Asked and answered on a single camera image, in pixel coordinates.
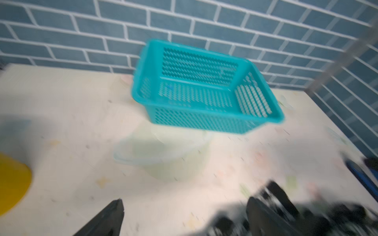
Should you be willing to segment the black white smiley scarf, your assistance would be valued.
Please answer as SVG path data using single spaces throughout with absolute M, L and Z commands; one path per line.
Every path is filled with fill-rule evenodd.
M 378 215 L 359 204 L 339 203 L 324 213 L 298 209 L 285 191 L 274 181 L 268 182 L 251 196 L 262 201 L 301 236 L 376 236 Z M 247 214 L 234 222 L 226 216 L 218 218 L 207 230 L 208 236 L 252 236 Z

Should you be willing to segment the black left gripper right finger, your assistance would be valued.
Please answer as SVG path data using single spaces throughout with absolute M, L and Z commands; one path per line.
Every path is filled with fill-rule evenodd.
M 259 199 L 249 198 L 246 214 L 252 236 L 301 236 L 300 232 Z

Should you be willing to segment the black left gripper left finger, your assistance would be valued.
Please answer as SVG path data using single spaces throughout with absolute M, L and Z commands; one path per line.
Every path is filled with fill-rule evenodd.
M 122 199 L 109 203 L 74 236 L 119 236 L 124 219 Z

